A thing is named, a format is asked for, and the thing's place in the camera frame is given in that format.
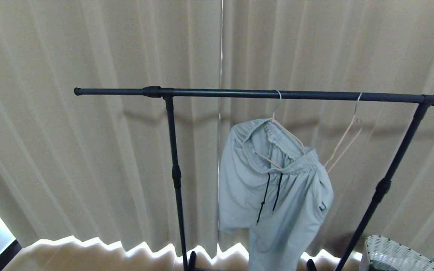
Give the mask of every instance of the white woven basket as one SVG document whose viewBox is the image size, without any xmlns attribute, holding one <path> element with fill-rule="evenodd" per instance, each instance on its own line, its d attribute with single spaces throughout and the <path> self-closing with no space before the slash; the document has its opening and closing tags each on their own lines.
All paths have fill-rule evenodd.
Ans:
<svg viewBox="0 0 434 271">
<path fill-rule="evenodd" d="M 372 270 L 434 271 L 434 262 L 389 238 L 371 235 L 365 240 L 359 271 Z"/>
</svg>

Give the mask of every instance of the curtain fold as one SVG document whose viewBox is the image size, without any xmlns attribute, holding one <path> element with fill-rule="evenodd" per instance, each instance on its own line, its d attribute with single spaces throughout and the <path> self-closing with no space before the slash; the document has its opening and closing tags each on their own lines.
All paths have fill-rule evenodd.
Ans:
<svg viewBox="0 0 434 271">
<path fill-rule="evenodd" d="M 434 94 L 434 2 L 0 2 L 0 216 L 23 246 L 98 236 L 181 254 L 164 101 L 72 92 L 149 85 Z M 218 163 L 229 129 L 277 103 L 174 98 L 188 249 L 247 245 L 217 231 Z M 286 100 L 276 118 L 323 163 L 354 105 Z M 345 248 L 415 108 L 359 103 L 310 254 Z M 434 108 L 365 234 L 434 256 Z"/>
</svg>

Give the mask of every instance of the empty hanger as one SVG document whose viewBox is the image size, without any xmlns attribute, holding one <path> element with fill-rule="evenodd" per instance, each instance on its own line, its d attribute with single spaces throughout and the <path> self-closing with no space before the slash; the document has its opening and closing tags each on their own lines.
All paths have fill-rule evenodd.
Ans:
<svg viewBox="0 0 434 271">
<path fill-rule="evenodd" d="M 351 118 L 351 122 L 348 125 L 348 128 L 346 129 L 346 131 L 344 132 L 344 134 L 342 135 L 341 139 L 339 140 L 338 144 L 336 145 L 336 147 L 334 148 L 333 154 L 331 155 L 331 157 L 329 158 L 329 160 L 327 160 L 327 162 L 324 164 L 324 168 L 326 168 L 327 164 L 329 163 L 329 161 L 332 160 L 332 158 L 334 158 L 334 155 L 336 154 L 337 149 L 339 148 L 339 146 L 341 145 L 342 141 L 344 140 L 344 137 L 346 137 L 346 134 L 348 134 L 349 129 L 351 128 L 351 126 L 353 125 L 355 119 L 356 119 L 356 112 L 358 110 L 358 102 L 359 99 L 361 98 L 361 95 L 363 93 L 361 92 L 358 96 L 358 99 L 356 100 L 356 105 L 355 105 L 355 112 L 353 113 L 353 118 Z M 351 142 L 344 148 L 344 151 L 338 156 L 338 158 L 336 159 L 336 161 L 334 161 L 334 163 L 331 165 L 331 167 L 329 168 L 329 170 L 327 170 L 327 173 L 329 173 L 331 171 L 331 169 L 333 169 L 334 165 L 336 165 L 336 163 L 339 161 L 339 159 L 341 158 L 341 156 L 348 150 L 349 146 L 351 146 L 351 144 L 355 141 L 355 139 L 359 136 L 361 130 L 363 129 L 363 122 L 361 121 L 361 119 L 357 119 L 356 123 L 360 124 L 358 133 L 355 135 L 355 137 L 353 138 L 353 140 L 351 140 Z"/>
<path fill-rule="evenodd" d="M 274 108 L 273 112 L 272 112 L 272 120 L 271 122 L 274 123 L 275 125 L 277 125 L 279 128 L 281 128 L 282 130 L 286 131 L 288 134 L 290 134 L 292 137 L 294 137 L 294 139 L 296 139 L 299 144 L 301 144 L 301 148 L 303 149 L 303 154 L 306 154 L 306 151 L 304 149 L 304 144 L 294 135 L 292 134 L 290 131 L 288 131 L 287 129 L 284 128 L 284 126 L 282 126 L 279 122 L 275 122 L 275 111 L 277 108 L 279 108 L 279 106 L 281 105 L 282 102 L 282 95 L 281 92 L 276 90 L 277 93 L 279 93 L 279 104 Z M 269 161 L 270 163 L 272 163 L 273 165 L 275 165 L 277 168 L 282 169 L 279 165 L 277 165 L 277 163 L 274 163 L 271 159 L 267 158 L 266 156 L 264 156 L 263 154 L 258 153 L 257 151 L 254 150 L 254 152 L 259 155 L 260 157 L 264 158 L 265 160 Z"/>
</svg>

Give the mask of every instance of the black drawstring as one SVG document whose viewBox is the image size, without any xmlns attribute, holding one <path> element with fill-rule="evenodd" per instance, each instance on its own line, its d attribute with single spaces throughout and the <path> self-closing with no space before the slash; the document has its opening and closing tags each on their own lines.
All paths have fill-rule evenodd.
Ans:
<svg viewBox="0 0 434 271">
<path fill-rule="evenodd" d="M 274 202 L 274 207 L 272 208 L 272 211 L 276 208 L 277 199 L 279 198 L 279 190 L 281 190 L 281 181 L 282 181 L 282 173 L 281 177 L 279 178 L 279 184 L 277 185 L 277 195 L 276 195 L 276 201 Z"/>
<path fill-rule="evenodd" d="M 259 211 L 259 216 L 257 217 L 257 223 L 259 223 L 260 213 L 262 212 L 262 208 L 264 207 L 264 204 L 266 203 L 267 188 L 269 188 L 269 182 L 270 182 L 270 174 L 267 173 L 267 186 L 266 186 L 266 192 L 265 192 L 265 194 L 264 194 L 264 200 L 263 200 L 262 203 L 260 204 L 260 211 Z"/>
</svg>

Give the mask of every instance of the clothes rack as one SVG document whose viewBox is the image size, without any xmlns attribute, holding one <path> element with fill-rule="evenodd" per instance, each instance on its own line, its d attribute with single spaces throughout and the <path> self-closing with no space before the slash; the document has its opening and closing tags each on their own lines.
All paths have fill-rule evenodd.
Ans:
<svg viewBox="0 0 434 271">
<path fill-rule="evenodd" d="M 168 128 L 170 134 L 170 148 L 172 153 L 172 179 L 174 182 L 177 214 L 179 217 L 180 242 L 182 246 L 183 266 L 184 271 L 206 271 L 195 267 L 196 254 L 191 252 L 191 256 L 187 259 L 185 245 L 185 227 L 184 215 L 182 206 L 182 191 L 181 191 L 181 171 L 179 167 L 179 159 L 176 144 L 175 118 L 174 118 L 174 96 L 193 96 L 193 97 L 231 97 L 231 98 L 272 98 L 279 99 L 279 93 L 273 90 L 233 90 L 233 89 L 178 89 L 178 88 L 162 88 L 160 86 L 150 86 L 141 89 L 110 89 L 110 88 L 75 88 L 74 93 L 79 95 L 133 95 L 146 96 L 151 98 L 163 98 L 167 109 Z M 282 99 L 310 99 L 310 100 L 357 100 L 360 93 L 357 92 L 332 92 L 332 91 L 281 91 Z M 401 144 L 396 152 L 396 155 L 389 166 L 386 175 L 380 180 L 376 186 L 376 191 L 371 199 L 371 203 L 367 208 L 363 218 L 361 219 L 355 233 L 346 247 L 346 250 L 341 257 L 335 271 L 341 271 L 349 258 L 351 252 L 355 248 L 360 236 L 363 234 L 369 220 L 371 219 L 377 206 L 383 199 L 384 195 L 391 187 L 391 178 L 393 177 L 399 163 L 403 159 L 408 146 L 410 145 L 415 132 L 417 131 L 420 122 L 426 114 L 430 106 L 434 106 L 434 95 L 430 94 L 386 94 L 386 93 L 362 93 L 360 101 L 377 101 L 377 102 L 395 102 L 395 103 L 416 103 L 415 114 L 411 121 L 406 134 L 401 141 Z M 308 269 L 315 271 L 315 265 L 312 260 L 309 260 Z"/>
</svg>

